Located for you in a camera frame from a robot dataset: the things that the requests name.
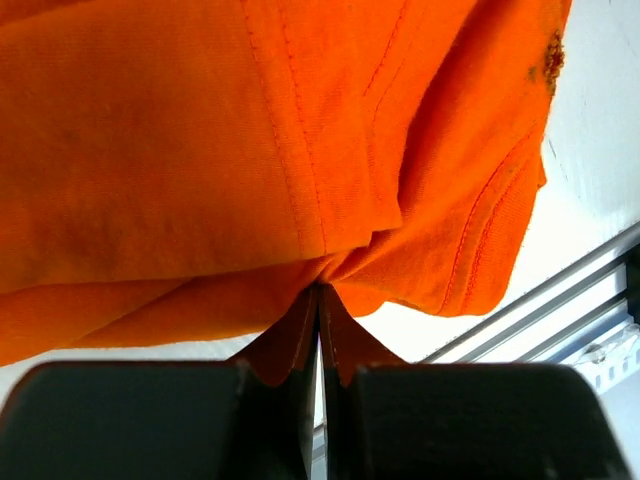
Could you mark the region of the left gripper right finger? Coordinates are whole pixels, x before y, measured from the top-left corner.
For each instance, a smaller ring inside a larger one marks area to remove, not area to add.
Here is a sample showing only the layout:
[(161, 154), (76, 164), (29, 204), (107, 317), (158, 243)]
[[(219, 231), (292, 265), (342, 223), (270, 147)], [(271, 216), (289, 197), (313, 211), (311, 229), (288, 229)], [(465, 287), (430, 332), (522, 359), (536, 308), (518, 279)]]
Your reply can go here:
[(587, 382), (548, 363), (410, 364), (318, 293), (332, 479), (627, 479)]

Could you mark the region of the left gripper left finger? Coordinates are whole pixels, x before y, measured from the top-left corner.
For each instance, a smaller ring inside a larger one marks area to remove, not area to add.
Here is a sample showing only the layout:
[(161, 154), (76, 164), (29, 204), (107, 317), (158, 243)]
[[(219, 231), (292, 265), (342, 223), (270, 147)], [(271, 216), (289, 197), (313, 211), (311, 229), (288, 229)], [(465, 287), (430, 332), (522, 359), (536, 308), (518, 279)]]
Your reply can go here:
[(55, 361), (1, 412), (5, 479), (306, 479), (317, 293), (225, 361)]

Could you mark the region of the orange t shirt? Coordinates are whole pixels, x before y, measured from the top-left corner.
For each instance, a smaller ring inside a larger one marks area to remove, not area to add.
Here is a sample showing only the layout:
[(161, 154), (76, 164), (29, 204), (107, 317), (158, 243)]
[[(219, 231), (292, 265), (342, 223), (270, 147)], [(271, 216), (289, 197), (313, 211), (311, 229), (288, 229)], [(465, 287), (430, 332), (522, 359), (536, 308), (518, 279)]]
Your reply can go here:
[(492, 311), (567, 1), (5, 1), (1, 361), (218, 340), (308, 286)]

